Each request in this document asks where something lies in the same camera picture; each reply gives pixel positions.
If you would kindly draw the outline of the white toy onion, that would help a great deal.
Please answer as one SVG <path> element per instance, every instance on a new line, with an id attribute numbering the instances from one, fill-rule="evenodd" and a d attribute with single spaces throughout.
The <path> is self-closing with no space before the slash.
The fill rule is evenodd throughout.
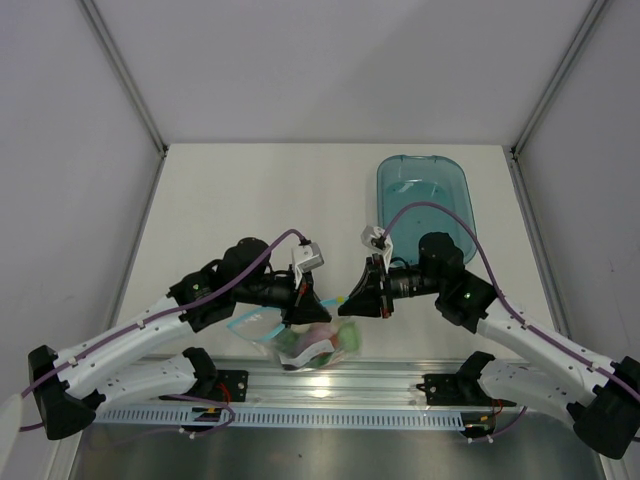
<path id="1" fill-rule="evenodd" d="M 307 333 L 310 329 L 309 325 L 292 325 L 291 330 L 297 334 Z"/>

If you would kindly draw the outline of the purple toy eggplant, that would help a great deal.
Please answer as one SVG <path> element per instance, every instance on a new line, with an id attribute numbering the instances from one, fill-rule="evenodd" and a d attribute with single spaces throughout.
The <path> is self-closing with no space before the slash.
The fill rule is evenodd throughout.
<path id="1" fill-rule="evenodd" d="M 304 345 L 306 347 L 326 339 L 331 339 L 337 333 L 337 327 L 330 323 L 314 324 L 305 333 Z"/>

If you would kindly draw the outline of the green toy bell pepper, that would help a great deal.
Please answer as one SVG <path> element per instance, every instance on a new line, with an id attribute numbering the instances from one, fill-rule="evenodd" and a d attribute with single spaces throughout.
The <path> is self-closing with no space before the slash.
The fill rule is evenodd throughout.
<path id="1" fill-rule="evenodd" d="M 360 350 L 361 339 L 358 325 L 353 321 L 340 324 L 337 331 L 339 348 L 347 353 L 357 353 Z"/>

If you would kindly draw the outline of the clear zip bag blue zipper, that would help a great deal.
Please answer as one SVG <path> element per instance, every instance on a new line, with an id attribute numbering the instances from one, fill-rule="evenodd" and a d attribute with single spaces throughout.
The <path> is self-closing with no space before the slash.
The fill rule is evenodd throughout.
<path id="1" fill-rule="evenodd" d="M 328 323 L 286 326 L 279 310 L 259 307 L 234 318 L 227 328 L 285 371 L 318 370 L 360 354 L 358 325 L 338 315 L 345 302 L 342 296 L 321 302 L 331 314 Z"/>

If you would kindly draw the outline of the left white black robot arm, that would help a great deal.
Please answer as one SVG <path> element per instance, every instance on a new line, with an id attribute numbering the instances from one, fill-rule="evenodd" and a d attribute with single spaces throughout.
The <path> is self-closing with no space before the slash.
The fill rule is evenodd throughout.
<path id="1" fill-rule="evenodd" d="M 284 326 L 330 321 L 314 291 L 312 272 L 324 263 L 319 246 L 300 238 L 283 271 L 271 267 L 274 248 L 244 238 L 127 323 L 67 349 L 43 345 L 32 350 L 26 391 L 35 400 L 47 438 L 70 437 L 119 405 L 214 396 L 218 370 L 202 348 L 189 347 L 155 364 L 137 362 L 164 344 L 231 318 L 239 304 L 274 308 Z"/>

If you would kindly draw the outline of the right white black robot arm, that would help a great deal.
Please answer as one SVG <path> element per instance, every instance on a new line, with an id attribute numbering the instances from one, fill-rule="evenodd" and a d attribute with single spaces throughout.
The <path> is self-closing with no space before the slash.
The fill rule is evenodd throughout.
<path id="1" fill-rule="evenodd" d="M 424 235 L 419 262 L 408 267 L 391 266 L 390 243 L 382 236 L 369 243 L 374 252 L 339 315 L 388 318 L 395 301 L 434 295 L 444 319 L 508 348 L 533 367 L 519 371 L 476 352 L 456 380 L 464 401 L 489 397 L 532 408 L 569 425 L 584 444 L 610 459 L 621 459 L 638 441 L 637 360 L 598 354 L 515 309 L 497 287 L 466 269 L 461 250 L 446 233 Z"/>

